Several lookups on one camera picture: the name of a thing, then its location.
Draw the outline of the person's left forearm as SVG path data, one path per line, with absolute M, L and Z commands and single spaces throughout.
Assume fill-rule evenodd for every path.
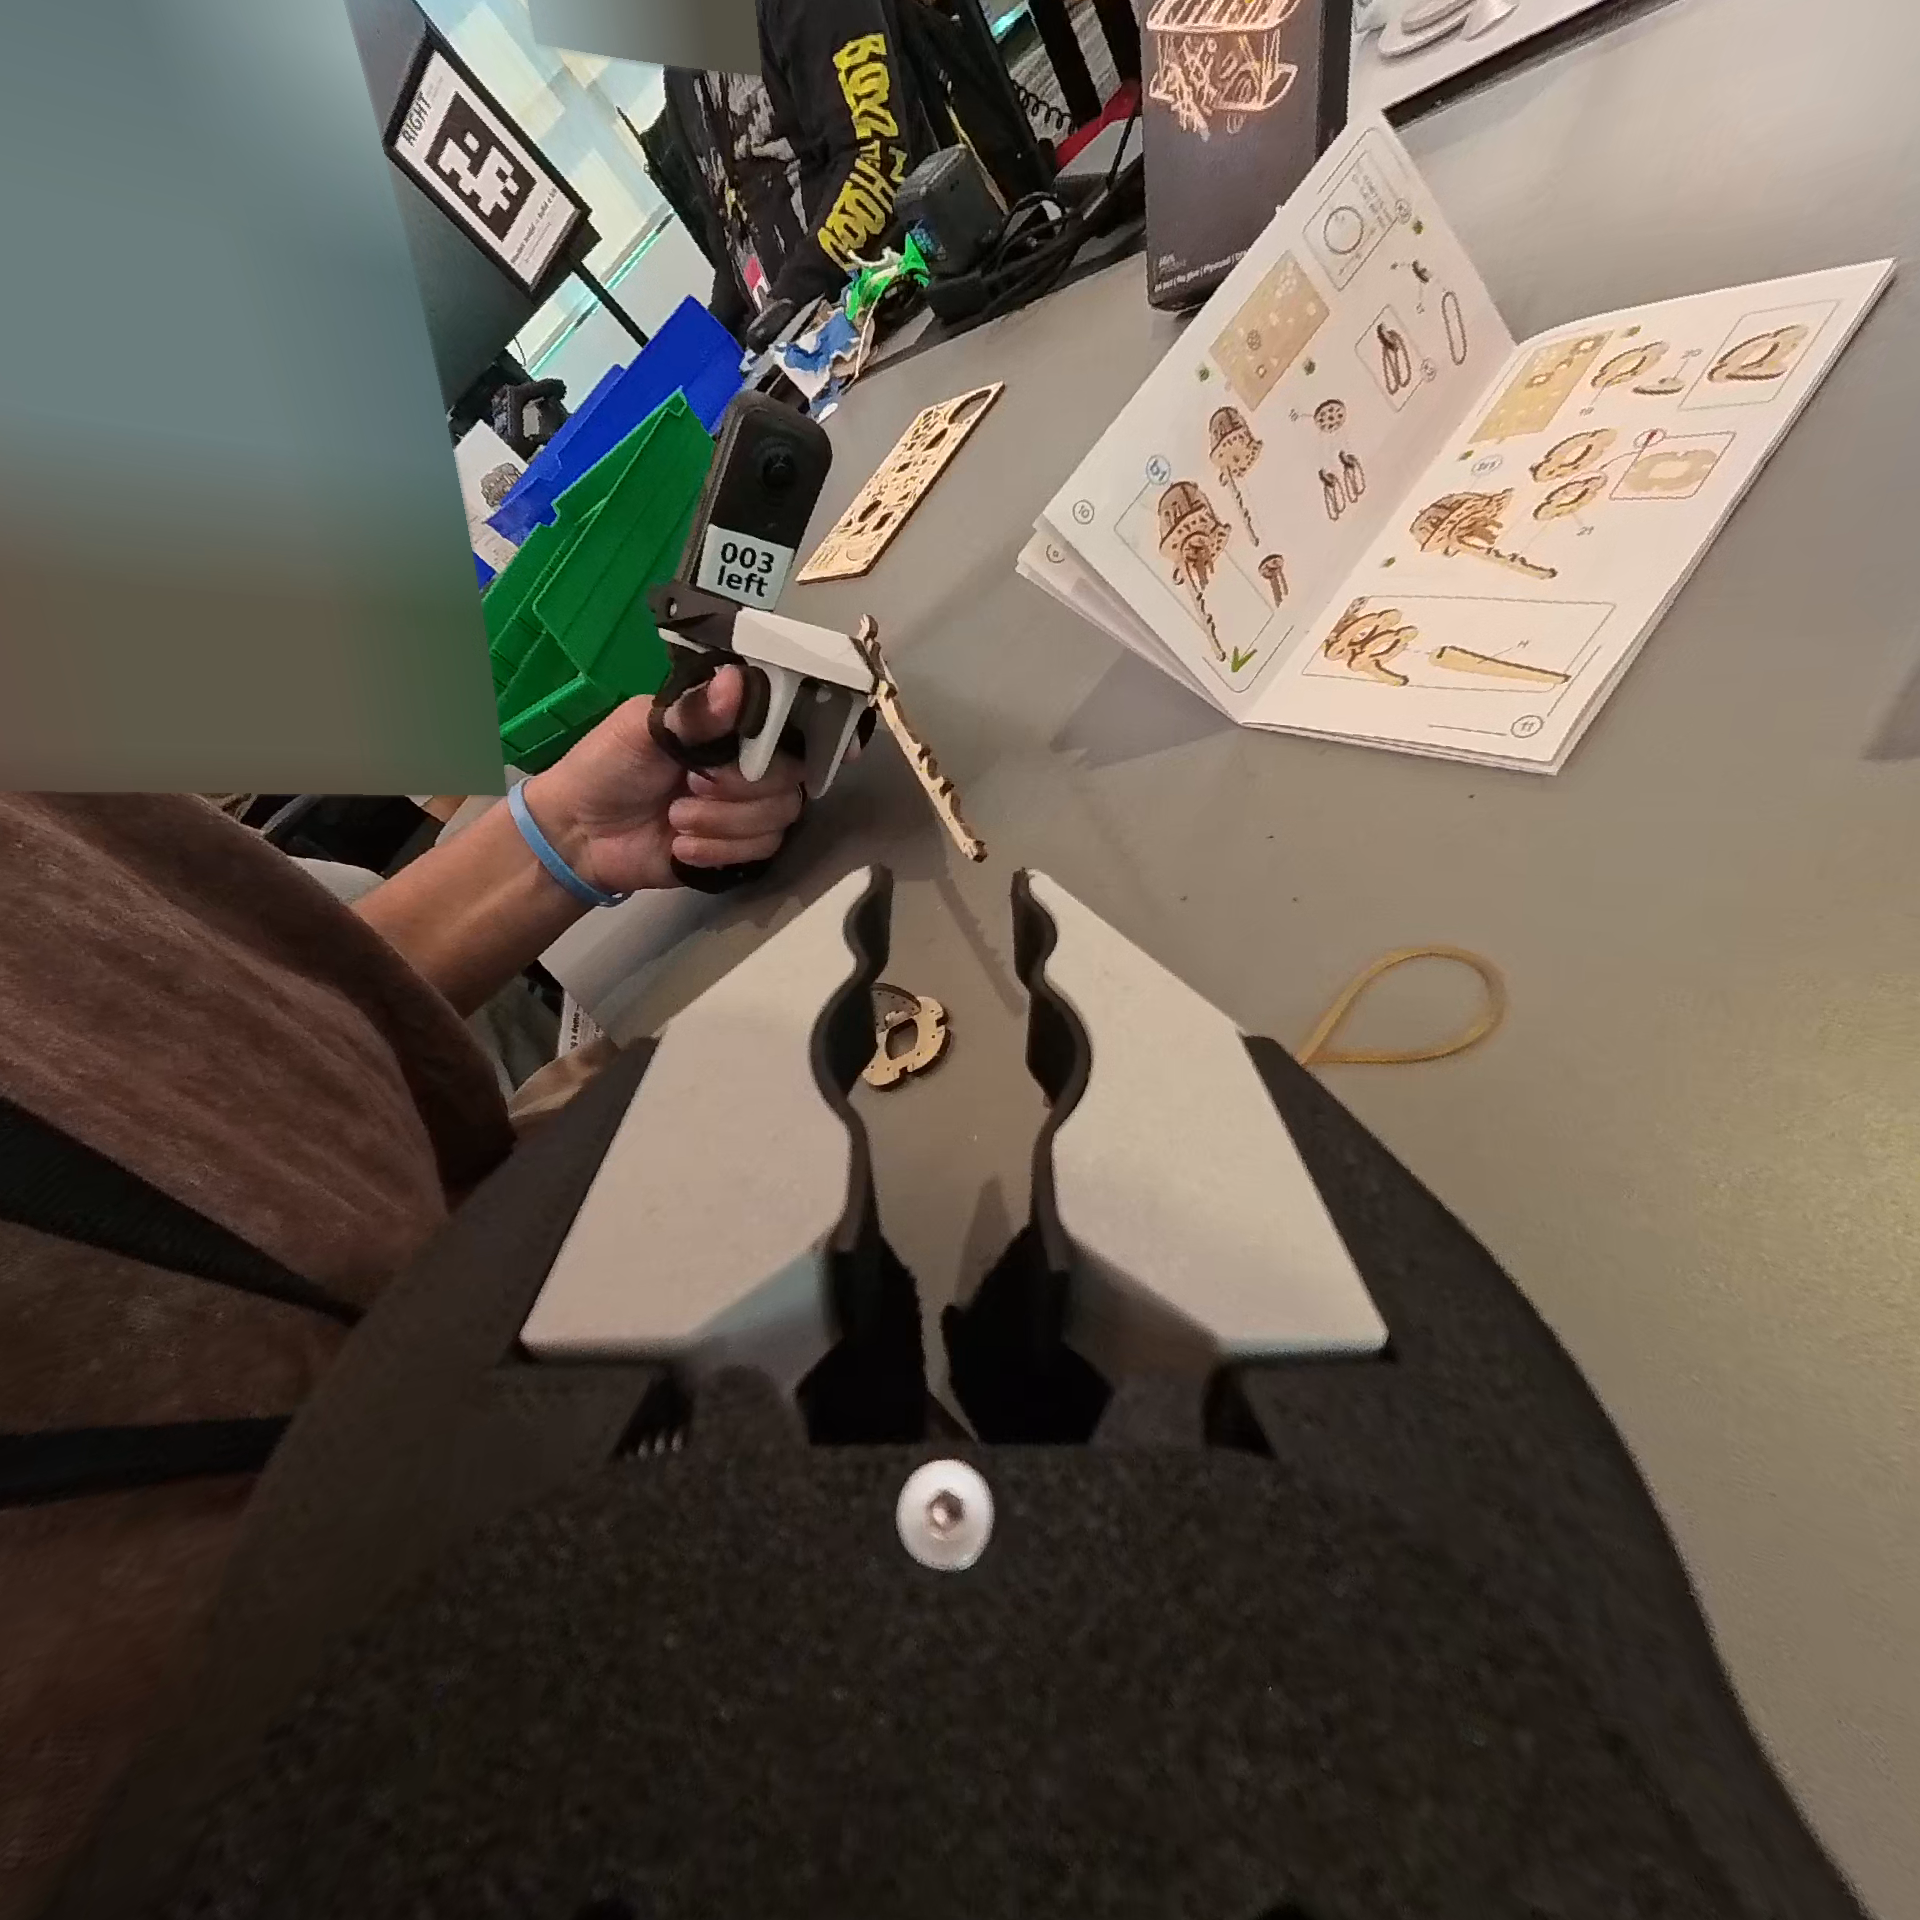
M 607 891 L 623 889 L 552 782 L 529 779 L 527 800 L 584 877 Z M 545 877 L 504 798 L 357 905 L 359 918 L 459 1016 L 479 1013 L 590 913 Z

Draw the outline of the blue wristband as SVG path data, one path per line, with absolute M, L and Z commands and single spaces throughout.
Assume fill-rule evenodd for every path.
M 511 782 L 506 804 L 523 848 L 534 855 L 545 877 L 568 898 L 591 911 L 616 907 L 632 898 L 631 893 L 600 889 L 568 863 L 534 816 L 532 807 L 527 800 L 527 784 L 529 779 L 523 775 Z

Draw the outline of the round wooden model gear part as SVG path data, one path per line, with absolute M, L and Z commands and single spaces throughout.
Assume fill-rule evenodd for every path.
M 936 996 L 877 980 L 872 988 L 872 1013 L 875 1041 L 863 1070 L 866 1089 L 898 1089 L 945 1059 L 952 1025 L 945 1004 Z

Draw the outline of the long notched wooden model stick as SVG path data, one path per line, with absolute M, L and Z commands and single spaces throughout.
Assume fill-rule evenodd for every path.
M 941 829 L 947 830 L 961 859 L 974 866 L 984 864 L 990 846 L 979 838 L 979 830 L 972 829 L 965 814 L 957 786 L 941 768 L 923 732 L 916 729 L 916 723 L 907 718 L 900 686 L 882 654 L 879 625 L 872 614 L 861 616 L 859 625 L 852 630 L 852 645 L 870 673 L 872 707 L 877 711 L 882 729 L 888 729 L 900 754 L 904 754 L 907 771 L 932 809 Z

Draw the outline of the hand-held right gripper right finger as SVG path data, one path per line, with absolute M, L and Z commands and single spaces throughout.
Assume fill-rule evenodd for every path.
M 1375 1359 L 1386 1323 L 1225 1013 L 1061 882 L 1013 882 L 1049 1111 L 1031 1225 L 1095 1368 Z

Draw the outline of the laser-cut wooden parts sheet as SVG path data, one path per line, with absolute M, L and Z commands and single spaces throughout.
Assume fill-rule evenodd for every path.
M 1002 398 L 1004 384 L 963 391 L 922 409 L 848 507 L 807 555 L 797 584 L 856 580 L 873 570 L 961 446 Z

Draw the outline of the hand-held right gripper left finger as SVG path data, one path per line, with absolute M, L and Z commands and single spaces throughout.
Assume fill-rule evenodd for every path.
M 848 1091 L 893 877 L 834 882 L 663 1029 L 518 1341 L 539 1361 L 813 1368 L 840 1339 L 868 1150 Z

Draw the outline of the person's brown sweater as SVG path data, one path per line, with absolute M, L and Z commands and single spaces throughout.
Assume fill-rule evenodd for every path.
M 200 796 L 4 795 L 4 1438 L 109 1484 L 4 1502 L 4 1916 L 34 1916 L 200 1638 L 348 1327 L 513 1146 L 491 1061 L 370 925 Z

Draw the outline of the dark model kit box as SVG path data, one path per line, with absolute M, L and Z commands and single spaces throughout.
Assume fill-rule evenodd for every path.
M 1350 2 L 1150 2 L 1141 32 L 1147 303 L 1204 303 L 1349 121 Z

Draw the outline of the blue plastic bin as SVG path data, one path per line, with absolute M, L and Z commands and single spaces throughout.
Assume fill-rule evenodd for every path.
M 481 587 L 509 564 L 527 536 L 556 516 L 559 495 L 597 464 L 668 398 L 684 398 L 695 420 L 715 434 L 729 400 L 743 386 L 741 348 L 723 323 L 695 298 L 661 323 L 629 366 L 600 377 L 586 402 L 516 475 L 511 491 L 475 534 Z

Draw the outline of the open instruction booklet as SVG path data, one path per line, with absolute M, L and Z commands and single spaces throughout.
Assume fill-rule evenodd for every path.
M 1895 273 L 1515 339 L 1365 112 L 1016 568 L 1243 729 L 1556 773 Z

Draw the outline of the yellow rubber band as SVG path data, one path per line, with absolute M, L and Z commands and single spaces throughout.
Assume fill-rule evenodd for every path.
M 1452 943 L 1399 946 L 1343 979 L 1291 1055 L 1313 1071 L 1440 1064 L 1495 1036 L 1508 1007 L 1506 973 L 1484 954 Z

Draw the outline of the black framed marker sign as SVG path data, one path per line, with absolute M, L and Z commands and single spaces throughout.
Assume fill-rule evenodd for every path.
M 398 84 L 382 150 L 531 300 L 597 245 L 582 195 L 434 27 Z

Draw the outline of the person's left hand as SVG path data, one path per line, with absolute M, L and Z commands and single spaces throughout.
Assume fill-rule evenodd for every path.
M 616 707 L 554 771 L 557 845 L 579 877 L 631 895 L 675 882 L 677 868 L 718 871 L 765 864 L 804 816 L 804 770 L 779 754 L 761 779 L 736 764 L 688 768 L 661 745 L 654 720 L 688 746 L 729 736 L 745 675 L 720 666 L 672 707 Z

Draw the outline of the green plastic clamp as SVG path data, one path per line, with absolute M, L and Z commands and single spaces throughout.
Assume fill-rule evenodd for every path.
M 859 330 L 888 300 L 897 305 L 922 302 L 931 280 L 931 266 L 920 246 L 918 228 L 907 227 L 898 246 L 882 250 L 873 259 L 856 259 L 843 293 L 841 309 Z

